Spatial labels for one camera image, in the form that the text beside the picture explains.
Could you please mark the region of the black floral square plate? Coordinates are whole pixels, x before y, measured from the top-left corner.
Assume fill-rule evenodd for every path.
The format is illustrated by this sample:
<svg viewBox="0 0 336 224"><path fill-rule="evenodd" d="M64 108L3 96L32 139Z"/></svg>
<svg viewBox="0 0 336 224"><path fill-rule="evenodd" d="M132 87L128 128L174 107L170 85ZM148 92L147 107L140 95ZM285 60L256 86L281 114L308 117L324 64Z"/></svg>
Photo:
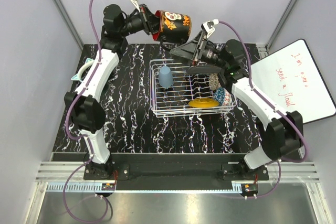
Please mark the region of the black floral square plate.
<svg viewBox="0 0 336 224"><path fill-rule="evenodd" d="M221 71L221 68L216 66L193 66L187 69L187 73L190 75L195 74L212 74L212 73L219 73Z"/></svg>

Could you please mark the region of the red black mug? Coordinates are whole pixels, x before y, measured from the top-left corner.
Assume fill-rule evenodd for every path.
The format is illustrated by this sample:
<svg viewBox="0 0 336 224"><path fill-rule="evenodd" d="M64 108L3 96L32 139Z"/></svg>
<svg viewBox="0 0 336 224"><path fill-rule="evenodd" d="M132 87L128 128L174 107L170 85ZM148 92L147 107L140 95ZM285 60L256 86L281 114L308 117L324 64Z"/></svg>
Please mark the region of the red black mug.
<svg viewBox="0 0 336 224"><path fill-rule="evenodd" d="M188 41L192 31L192 19L185 14L157 10L155 17L159 19L158 30L152 35L154 41L184 44Z"/></svg>

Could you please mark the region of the red patterned white bowl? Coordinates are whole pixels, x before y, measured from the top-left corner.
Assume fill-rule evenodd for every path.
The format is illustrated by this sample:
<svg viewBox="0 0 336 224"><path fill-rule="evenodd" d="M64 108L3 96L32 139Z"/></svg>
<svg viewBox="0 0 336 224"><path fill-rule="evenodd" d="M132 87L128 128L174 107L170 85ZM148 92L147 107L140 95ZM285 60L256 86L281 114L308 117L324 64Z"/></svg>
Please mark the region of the red patterned white bowl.
<svg viewBox="0 0 336 224"><path fill-rule="evenodd" d="M218 74L212 73L209 75L209 87L212 91L216 91L218 88L221 87Z"/></svg>

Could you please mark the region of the light blue cup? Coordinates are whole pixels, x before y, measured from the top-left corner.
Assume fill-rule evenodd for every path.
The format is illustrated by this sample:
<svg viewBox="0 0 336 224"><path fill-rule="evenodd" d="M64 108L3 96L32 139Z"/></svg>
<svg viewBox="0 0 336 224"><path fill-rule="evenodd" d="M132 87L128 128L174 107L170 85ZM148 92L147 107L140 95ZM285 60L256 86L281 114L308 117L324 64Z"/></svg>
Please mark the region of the light blue cup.
<svg viewBox="0 0 336 224"><path fill-rule="evenodd" d="M169 88L173 85L172 71L168 66L162 66L159 69L159 84L163 88Z"/></svg>

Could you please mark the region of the white wire dish rack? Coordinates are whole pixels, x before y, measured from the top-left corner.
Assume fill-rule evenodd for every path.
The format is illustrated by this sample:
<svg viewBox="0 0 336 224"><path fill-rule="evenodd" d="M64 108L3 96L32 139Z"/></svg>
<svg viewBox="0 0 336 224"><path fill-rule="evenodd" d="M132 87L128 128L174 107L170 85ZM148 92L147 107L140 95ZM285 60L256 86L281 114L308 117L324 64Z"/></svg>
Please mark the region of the white wire dish rack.
<svg viewBox="0 0 336 224"><path fill-rule="evenodd" d="M173 84L164 88L160 86L160 68L167 66L172 72ZM230 112L237 99L229 92L210 87L209 74L190 75L185 66L173 59L157 59L150 61L150 108L159 118L194 116L201 114L222 114ZM215 94L224 97L216 99L221 105L211 108L195 108L189 105L196 99L215 99Z"/></svg>

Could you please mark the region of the blue patterned bowl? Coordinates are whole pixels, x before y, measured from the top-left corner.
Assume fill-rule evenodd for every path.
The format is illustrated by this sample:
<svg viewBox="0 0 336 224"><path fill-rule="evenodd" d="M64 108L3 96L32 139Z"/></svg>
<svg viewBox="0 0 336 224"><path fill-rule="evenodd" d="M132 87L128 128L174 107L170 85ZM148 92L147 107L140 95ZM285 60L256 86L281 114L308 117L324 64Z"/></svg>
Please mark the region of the blue patterned bowl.
<svg viewBox="0 0 336 224"><path fill-rule="evenodd" d="M214 100L217 101L220 106L228 106L231 104L232 97L226 89L219 87L214 93Z"/></svg>

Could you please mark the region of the yellow brown-rimmed bowl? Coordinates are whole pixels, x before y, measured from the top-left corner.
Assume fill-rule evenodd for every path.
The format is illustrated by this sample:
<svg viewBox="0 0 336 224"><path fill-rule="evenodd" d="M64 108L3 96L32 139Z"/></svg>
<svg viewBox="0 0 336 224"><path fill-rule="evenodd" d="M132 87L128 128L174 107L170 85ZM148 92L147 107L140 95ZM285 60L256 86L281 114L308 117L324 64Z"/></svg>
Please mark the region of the yellow brown-rimmed bowl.
<svg viewBox="0 0 336 224"><path fill-rule="evenodd" d="M219 106L219 102L211 98L197 98L188 103L193 108L212 108Z"/></svg>

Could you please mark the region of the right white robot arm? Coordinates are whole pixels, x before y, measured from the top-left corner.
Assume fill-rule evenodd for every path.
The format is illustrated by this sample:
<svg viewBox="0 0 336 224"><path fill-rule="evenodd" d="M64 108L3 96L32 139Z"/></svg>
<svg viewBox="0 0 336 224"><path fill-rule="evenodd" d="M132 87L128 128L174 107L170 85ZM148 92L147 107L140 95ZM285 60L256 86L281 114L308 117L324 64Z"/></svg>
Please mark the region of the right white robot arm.
<svg viewBox="0 0 336 224"><path fill-rule="evenodd" d="M263 165L277 161L303 147L303 119L299 112L286 112L262 93L240 63L248 56L246 46L228 40L221 50L203 31L190 42L171 49L172 58L200 73L216 73L221 86L243 101L257 116L261 145L247 153L238 167L239 176L250 180Z"/></svg>

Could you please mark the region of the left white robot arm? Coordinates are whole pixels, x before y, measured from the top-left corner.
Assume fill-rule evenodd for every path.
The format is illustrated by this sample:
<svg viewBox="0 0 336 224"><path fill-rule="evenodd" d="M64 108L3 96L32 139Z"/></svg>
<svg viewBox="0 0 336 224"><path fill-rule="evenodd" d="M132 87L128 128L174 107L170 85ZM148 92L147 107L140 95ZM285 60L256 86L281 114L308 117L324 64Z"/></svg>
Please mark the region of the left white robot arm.
<svg viewBox="0 0 336 224"><path fill-rule="evenodd" d="M96 58L74 92L67 92L64 100L67 108L65 125L73 123L79 136L67 132L72 140L84 138L89 150L90 161L97 164L95 174L103 180L113 175L108 164L110 151L103 136L106 120L105 110L99 101L110 75L123 57L128 45L126 37L139 31L147 35L157 31L159 22L145 4L140 4L130 15L125 15L116 4L103 10L103 26Z"/></svg>

